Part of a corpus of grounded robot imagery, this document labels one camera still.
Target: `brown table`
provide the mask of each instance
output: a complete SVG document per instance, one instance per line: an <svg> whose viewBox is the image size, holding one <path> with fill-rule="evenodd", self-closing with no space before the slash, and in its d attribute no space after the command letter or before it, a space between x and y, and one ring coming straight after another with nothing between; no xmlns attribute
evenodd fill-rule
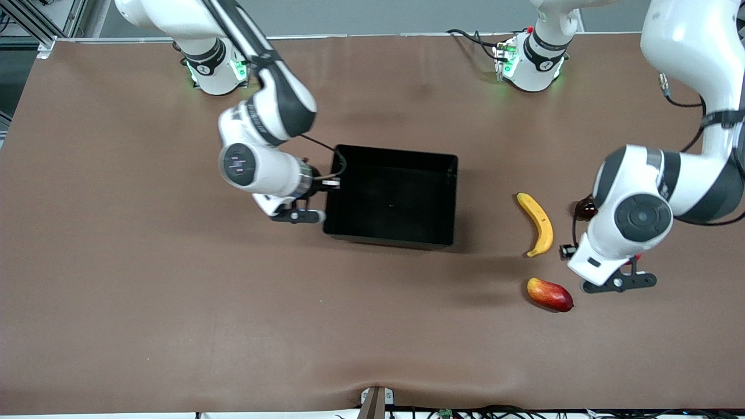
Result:
<svg viewBox="0 0 745 419"><path fill-rule="evenodd" d="M276 44L318 100L315 137L458 155L457 245L270 222L217 170L216 118L246 90L191 89L168 44L59 42L0 153L2 414L341 409L369 385L399 405L745 406L745 226L677 224L641 261L659 284L625 294L582 293L556 251L523 257L515 192L568 242L609 152L694 133L638 35L577 37L539 94L447 37ZM527 302L533 276L576 307Z"/></svg>

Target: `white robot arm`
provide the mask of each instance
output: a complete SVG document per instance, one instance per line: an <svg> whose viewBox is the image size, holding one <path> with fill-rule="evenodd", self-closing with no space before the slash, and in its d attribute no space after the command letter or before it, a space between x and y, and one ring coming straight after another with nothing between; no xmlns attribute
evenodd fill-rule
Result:
<svg viewBox="0 0 745 419"><path fill-rule="evenodd" d="M248 13L235 0L115 3L134 25L158 28L173 37L207 93L224 94L237 86L230 51L237 49L248 60L261 89L219 118L221 174L234 187L252 193L274 221L323 221L322 211L294 205L323 189L317 170L277 149L311 129L315 100Z"/></svg>
<svg viewBox="0 0 745 419"><path fill-rule="evenodd" d="M507 62L501 76L526 92L546 89L559 77L564 53L577 33L577 9L598 7L618 0L530 0L538 10L532 32L515 35L506 44L512 48L498 52Z"/></svg>
<svg viewBox="0 0 745 419"><path fill-rule="evenodd" d="M592 196L597 215L568 266L597 286L629 258L659 244L673 219L706 225L734 211L743 194L745 49L740 0L652 0L641 50L660 72L706 104L701 154L638 145L610 154Z"/></svg>

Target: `gray floor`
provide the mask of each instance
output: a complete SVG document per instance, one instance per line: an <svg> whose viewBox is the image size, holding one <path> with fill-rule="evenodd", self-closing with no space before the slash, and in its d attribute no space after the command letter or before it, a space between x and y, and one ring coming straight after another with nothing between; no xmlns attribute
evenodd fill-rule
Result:
<svg viewBox="0 0 745 419"><path fill-rule="evenodd" d="M381 35L444 32L508 32L533 25L528 0L239 0L268 36ZM650 0L623 0L583 11L586 31L640 31ZM81 27L86 36L163 37L132 26L112 0L88 0ZM0 110L13 115L33 51L0 51Z"/></svg>

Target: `yellow banana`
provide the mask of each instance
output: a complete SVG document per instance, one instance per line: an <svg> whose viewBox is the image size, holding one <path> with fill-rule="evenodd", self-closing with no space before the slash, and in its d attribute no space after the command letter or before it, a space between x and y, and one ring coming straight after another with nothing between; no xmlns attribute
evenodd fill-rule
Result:
<svg viewBox="0 0 745 419"><path fill-rule="evenodd" d="M551 226L551 220L548 219L546 211L528 194L518 193L517 202L530 215L538 229L538 240L533 250L527 252L527 256L534 257L548 252L554 245L554 228Z"/></svg>

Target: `black tray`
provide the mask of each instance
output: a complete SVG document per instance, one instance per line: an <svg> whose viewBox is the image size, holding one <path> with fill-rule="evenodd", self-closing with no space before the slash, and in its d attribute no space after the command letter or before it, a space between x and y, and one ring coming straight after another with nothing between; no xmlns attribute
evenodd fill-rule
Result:
<svg viewBox="0 0 745 419"><path fill-rule="evenodd" d="M453 244L458 158L451 154L338 145L347 167L326 199L323 232L376 245ZM341 168L334 156L332 172Z"/></svg>

